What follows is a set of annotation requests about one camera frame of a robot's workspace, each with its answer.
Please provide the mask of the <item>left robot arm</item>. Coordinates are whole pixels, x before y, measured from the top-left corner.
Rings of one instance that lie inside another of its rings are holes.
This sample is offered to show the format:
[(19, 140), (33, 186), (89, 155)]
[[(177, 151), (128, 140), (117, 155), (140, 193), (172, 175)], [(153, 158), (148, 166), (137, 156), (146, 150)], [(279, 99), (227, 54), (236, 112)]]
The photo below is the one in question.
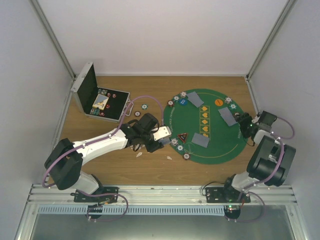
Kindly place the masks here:
[(89, 161), (107, 153), (134, 147), (145, 146), (153, 153), (164, 147), (164, 140), (171, 136), (170, 129), (160, 125), (150, 113), (139, 120), (120, 124), (117, 128), (100, 136), (71, 142), (60, 140), (44, 163), (46, 174), (59, 190), (76, 189), (92, 202), (103, 197), (104, 187), (92, 174), (83, 172), (82, 167)]

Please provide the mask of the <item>blue playing card deck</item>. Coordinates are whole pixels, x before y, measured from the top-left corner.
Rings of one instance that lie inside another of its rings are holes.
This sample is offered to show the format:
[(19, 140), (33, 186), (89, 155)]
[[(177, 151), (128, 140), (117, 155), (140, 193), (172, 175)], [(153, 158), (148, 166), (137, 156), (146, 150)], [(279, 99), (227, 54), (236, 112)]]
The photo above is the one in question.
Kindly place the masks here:
[(169, 138), (163, 138), (159, 140), (160, 143), (162, 143), (163, 145), (167, 145), (169, 144), (171, 141)]

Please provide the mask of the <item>red hundred chip stack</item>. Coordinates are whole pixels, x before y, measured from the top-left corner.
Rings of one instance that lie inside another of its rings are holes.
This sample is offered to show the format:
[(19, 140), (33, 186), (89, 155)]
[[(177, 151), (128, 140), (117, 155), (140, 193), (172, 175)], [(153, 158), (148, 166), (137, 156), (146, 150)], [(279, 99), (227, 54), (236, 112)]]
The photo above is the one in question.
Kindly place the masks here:
[(136, 112), (134, 113), (134, 115), (135, 115), (136, 117), (139, 117), (139, 116), (141, 115), (141, 112), (140, 112), (140, 111), (136, 111)]

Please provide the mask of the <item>clear round button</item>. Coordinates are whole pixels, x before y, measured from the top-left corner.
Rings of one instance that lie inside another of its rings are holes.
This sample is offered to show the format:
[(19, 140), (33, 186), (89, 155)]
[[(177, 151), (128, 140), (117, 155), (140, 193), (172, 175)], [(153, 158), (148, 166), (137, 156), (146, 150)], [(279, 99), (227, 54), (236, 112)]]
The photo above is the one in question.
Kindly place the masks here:
[(189, 154), (195, 154), (197, 150), (197, 146), (192, 142), (187, 142), (184, 145), (184, 151)]

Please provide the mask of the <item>green fifty chip stack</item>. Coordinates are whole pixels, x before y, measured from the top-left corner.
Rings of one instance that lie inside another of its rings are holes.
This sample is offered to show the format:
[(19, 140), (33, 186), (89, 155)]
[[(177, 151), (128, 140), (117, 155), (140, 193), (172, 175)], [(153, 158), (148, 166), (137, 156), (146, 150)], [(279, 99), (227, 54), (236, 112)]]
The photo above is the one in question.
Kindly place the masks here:
[(142, 104), (142, 105), (141, 105), (141, 108), (142, 108), (143, 110), (147, 110), (147, 109), (148, 109), (148, 105), (147, 105), (147, 104)]

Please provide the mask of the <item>card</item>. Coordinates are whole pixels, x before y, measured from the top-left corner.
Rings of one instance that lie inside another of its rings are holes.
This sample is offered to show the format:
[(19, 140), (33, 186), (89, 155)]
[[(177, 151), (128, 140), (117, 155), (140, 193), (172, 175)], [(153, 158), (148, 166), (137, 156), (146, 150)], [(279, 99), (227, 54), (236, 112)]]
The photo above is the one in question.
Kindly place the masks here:
[(210, 138), (199, 133), (194, 133), (191, 142), (203, 148), (207, 148), (210, 142)]
[(231, 127), (235, 124), (237, 124), (237, 121), (235, 120), (234, 116), (221, 116), (223, 120), (226, 122), (226, 124)]
[(230, 109), (228, 107), (224, 107), (224, 108), (219, 108), (218, 109), (219, 113), (221, 116), (233, 116)]
[(188, 93), (187, 97), (188, 97), (188, 100), (193, 104), (197, 104), (201, 101), (200, 97), (195, 91)]
[(204, 104), (204, 102), (200, 99), (200, 97), (197, 94), (193, 95), (189, 100), (197, 108)]

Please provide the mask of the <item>red triangle dealer button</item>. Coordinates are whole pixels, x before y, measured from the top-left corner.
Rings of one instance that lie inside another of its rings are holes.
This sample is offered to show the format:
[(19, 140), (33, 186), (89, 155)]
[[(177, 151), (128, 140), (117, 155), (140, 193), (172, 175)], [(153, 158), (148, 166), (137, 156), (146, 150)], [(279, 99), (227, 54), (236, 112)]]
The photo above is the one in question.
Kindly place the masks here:
[(177, 134), (177, 137), (181, 140), (182, 143), (186, 143), (187, 141), (187, 138), (188, 138), (188, 133), (185, 132), (185, 133), (180, 133), (180, 134)]

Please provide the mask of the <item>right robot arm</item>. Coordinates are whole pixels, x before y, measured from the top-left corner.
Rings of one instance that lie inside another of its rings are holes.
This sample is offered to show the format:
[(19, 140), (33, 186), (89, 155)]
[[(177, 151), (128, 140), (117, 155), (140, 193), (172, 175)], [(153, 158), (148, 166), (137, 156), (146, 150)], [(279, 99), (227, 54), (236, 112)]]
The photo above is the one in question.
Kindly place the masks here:
[[(228, 203), (241, 201), (255, 186), (281, 186), (296, 155), (296, 149), (283, 142), (295, 136), (293, 125), (286, 119), (262, 111), (255, 118), (246, 112), (237, 113), (235, 120), (239, 123), (244, 139), (251, 139), (257, 148), (248, 162), (246, 171), (234, 174), (225, 181), (221, 196)], [(272, 125), (277, 120), (282, 120), (290, 126), (291, 136), (282, 137), (274, 133)]]

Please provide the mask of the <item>hundred chips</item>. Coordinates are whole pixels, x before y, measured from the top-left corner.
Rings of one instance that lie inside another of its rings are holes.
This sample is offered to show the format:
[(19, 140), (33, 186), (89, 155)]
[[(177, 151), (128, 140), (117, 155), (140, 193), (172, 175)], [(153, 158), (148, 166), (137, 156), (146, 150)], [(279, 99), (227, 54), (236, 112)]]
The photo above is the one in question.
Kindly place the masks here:
[(233, 114), (233, 116), (234, 116), (235, 118), (237, 118), (237, 117), (239, 117), (239, 116), (240, 116), (240, 113), (235, 112), (235, 113)]
[(175, 104), (175, 103), (174, 103), (172, 100), (169, 100), (169, 101), (167, 102), (167, 106), (168, 106), (168, 107), (173, 107), (174, 104)]
[(187, 161), (191, 158), (191, 155), (189, 153), (184, 153), (182, 157), (185, 161)]

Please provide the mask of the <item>ten chips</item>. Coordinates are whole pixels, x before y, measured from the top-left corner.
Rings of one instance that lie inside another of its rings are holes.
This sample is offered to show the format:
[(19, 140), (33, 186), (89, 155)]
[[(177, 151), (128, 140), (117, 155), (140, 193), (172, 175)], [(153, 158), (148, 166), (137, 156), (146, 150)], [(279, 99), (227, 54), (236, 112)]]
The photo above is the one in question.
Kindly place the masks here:
[(227, 104), (229, 104), (230, 102), (232, 102), (232, 99), (231, 99), (230, 97), (226, 97), (226, 98), (225, 98), (225, 102), (226, 102)]
[(182, 91), (182, 92), (180, 93), (180, 96), (181, 96), (182, 98), (185, 98), (185, 97), (187, 96), (187, 93), (186, 93), (185, 91)]
[(176, 138), (172, 138), (172, 139), (170, 140), (170, 144), (171, 144), (172, 146), (177, 146), (177, 145), (179, 144), (179, 141), (178, 141)]

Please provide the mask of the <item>blue small blind button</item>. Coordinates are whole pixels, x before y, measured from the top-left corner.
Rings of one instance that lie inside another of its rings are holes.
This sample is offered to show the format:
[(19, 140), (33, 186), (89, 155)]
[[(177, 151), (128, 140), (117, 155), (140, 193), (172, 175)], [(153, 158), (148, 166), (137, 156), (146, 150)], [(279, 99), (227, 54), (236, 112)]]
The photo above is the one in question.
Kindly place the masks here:
[(185, 99), (185, 98), (181, 98), (178, 103), (181, 105), (181, 106), (185, 106), (188, 104), (188, 101)]

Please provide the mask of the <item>orange big blind button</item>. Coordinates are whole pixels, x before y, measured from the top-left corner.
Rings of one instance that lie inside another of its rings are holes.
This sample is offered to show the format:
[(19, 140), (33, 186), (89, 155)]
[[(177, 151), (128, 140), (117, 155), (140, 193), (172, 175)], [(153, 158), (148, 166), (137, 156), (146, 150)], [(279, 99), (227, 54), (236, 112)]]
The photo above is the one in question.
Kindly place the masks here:
[(216, 106), (221, 107), (224, 104), (224, 101), (221, 99), (216, 99), (214, 103)]

